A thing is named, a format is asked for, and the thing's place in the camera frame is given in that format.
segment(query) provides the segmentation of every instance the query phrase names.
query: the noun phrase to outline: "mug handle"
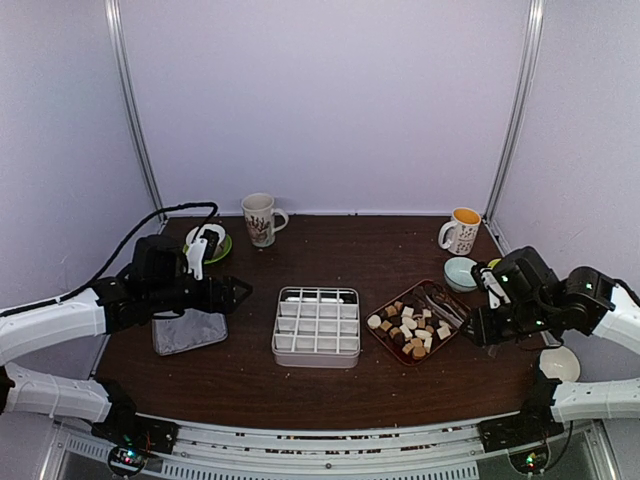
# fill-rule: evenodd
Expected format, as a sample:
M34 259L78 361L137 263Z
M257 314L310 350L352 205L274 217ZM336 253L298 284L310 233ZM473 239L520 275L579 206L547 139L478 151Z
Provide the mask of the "mug handle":
M442 228L440 229L440 233L438 234L438 245L440 245L440 248L444 248L446 250L451 246L451 244L453 243L453 239L447 238L445 240L445 237L447 236L447 232L449 232L449 230L454 228L457 224L458 222L451 221L445 223L442 226Z
M273 227L273 233L276 233L282 230L284 227L286 227L289 224L289 215L287 215L287 212L285 212L281 208L274 208L272 212L274 215L280 215L284 220L284 223L279 227Z

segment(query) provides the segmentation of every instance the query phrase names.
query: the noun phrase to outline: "tray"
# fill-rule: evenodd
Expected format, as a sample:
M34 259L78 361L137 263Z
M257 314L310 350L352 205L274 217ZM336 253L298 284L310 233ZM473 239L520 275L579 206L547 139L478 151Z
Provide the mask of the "tray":
M384 338L380 337L378 334L376 334L374 330L372 330L367 325L366 321L364 322L364 327L363 327L366 330L368 330L369 333L373 335L380 343L382 343L382 345L384 345L387 348L387 350L389 350L401 363L407 366L419 365L420 363L424 362L428 358L431 358L438 350L444 347L458 334L458 327L460 326L461 321L456 322L455 320L453 320L451 318L452 316L448 315L447 310L451 312L455 312L459 317L462 317L462 318L468 316L470 312L470 309L468 306L456 300L455 298L451 297L451 295L449 295L446 292L445 288L442 285L436 282L433 282L431 280L422 280L416 283L415 285L413 285L411 288L402 292L397 297L386 302L380 308L377 308L376 310L371 312L369 315L367 315L367 320L372 315L380 315L381 312L387 306L393 305L396 301L401 301L405 295L411 294L417 287L422 287L427 292L430 293L429 297L433 302L435 302L436 306L434 307L433 304L430 305L428 304L428 302L425 302L425 303L427 303L427 307L430 307L433 318L436 318L438 321L442 320L446 322L451 331L451 336L445 338L444 340L440 340L437 334L433 335L433 344L431 346L431 351L424 358L416 360L410 355L406 355L402 351L402 348L403 348L402 346L394 343L393 340L391 340L391 337L389 335L386 335ZM445 299L449 306L443 305L443 300Z
M352 368L360 355L360 305L350 288L285 287L271 349L287 367Z

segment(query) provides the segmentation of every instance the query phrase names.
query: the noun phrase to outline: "white wall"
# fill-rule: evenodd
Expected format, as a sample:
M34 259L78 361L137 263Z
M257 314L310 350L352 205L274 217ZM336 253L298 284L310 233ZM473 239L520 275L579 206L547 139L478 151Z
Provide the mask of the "white wall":
M510 247L534 245L558 275L591 265L637 290L639 39L637 1L547 2L538 68L496 216ZM640 357L624 348L578 333L566 338L584 380L640 375ZM637 424L616 422L624 436L614 441L637 446L640 435L628 437L640 434ZM637 478L640 465L634 468L628 478Z
M151 210L118 82L102 1L0 2L0 308L86 281ZM86 378L97 346L17 363ZM48 425L0 417L3 479L35 478Z
M269 190L289 211L483 209L526 0L123 0L167 203Z

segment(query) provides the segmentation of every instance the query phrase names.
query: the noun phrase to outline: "green plate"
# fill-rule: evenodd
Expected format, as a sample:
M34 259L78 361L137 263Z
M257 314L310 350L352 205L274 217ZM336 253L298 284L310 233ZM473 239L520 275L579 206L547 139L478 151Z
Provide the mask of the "green plate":
M231 251L231 247L233 247L233 240L231 240L231 235L227 234L227 236L224 239L224 243L222 244L222 252L220 252L219 255L213 257L211 260L205 260L204 264L211 265L212 263L219 262L224 257L229 255L229 252ZM184 248L182 249L182 253L186 255L187 245L185 245Z

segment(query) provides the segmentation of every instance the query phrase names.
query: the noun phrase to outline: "brown tray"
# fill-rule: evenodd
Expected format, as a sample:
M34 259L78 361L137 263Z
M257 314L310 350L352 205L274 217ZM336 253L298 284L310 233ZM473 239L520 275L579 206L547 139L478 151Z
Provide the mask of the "brown tray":
M387 348L387 350L389 350L401 363L403 363L404 365L407 365L407 366L415 366L415 365L418 365L418 364L424 362L428 358L431 358L431 356L433 356L438 350L440 350L442 347L444 347L449 341L451 341L451 339L453 339L458 334L458 329L454 325L452 325L451 322L449 322L446 318L442 317L441 315L438 314L438 312L436 312L435 310L432 309L431 310L431 314L433 315L433 317L437 318L438 320L443 320L443 321L447 322L447 324L449 325L449 329L451 330L451 336L445 338L444 340L440 340L440 337L438 337L437 334L433 335L433 345L431 347L431 352L428 353L426 357L424 357L424 358L422 358L420 360L415 360L410 355L406 355L402 351L402 346L396 345L393 342L393 340L391 340L391 337L389 335L386 335L384 338L381 338L380 336L378 336L375 333L374 330L369 328L369 325L367 324L367 320L369 319L369 317L371 315L374 315L374 314L380 315L380 313L387 306L393 305L396 301L401 300L402 297L404 297L407 294L412 293L414 291L414 289L416 289L417 287L423 287L427 291L429 291L429 290L435 291L437 293L437 296L434 297L434 295L431 295L430 298L433 299L434 301L436 301L436 303L440 303L440 301L438 301L438 298L439 299L446 298L447 303L449 303L452 306L455 306L456 310L460 314L465 313L466 315L468 315L469 312L470 312L470 309L469 309L469 307L467 305L463 304L459 300L456 300L451 295L449 295L442 285L440 285L440 284L438 284L436 282L433 282L432 280L422 280L422 281L416 283L414 286L412 286L408 290L402 292L397 297L395 297L392 300L388 301L387 303L382 305L380 308L377 308L376 310L371 312L369 315L367 315L367 317L364 320L364 328L366 330L368 330L369 333L371 335L373 335L380 343L382 343Z

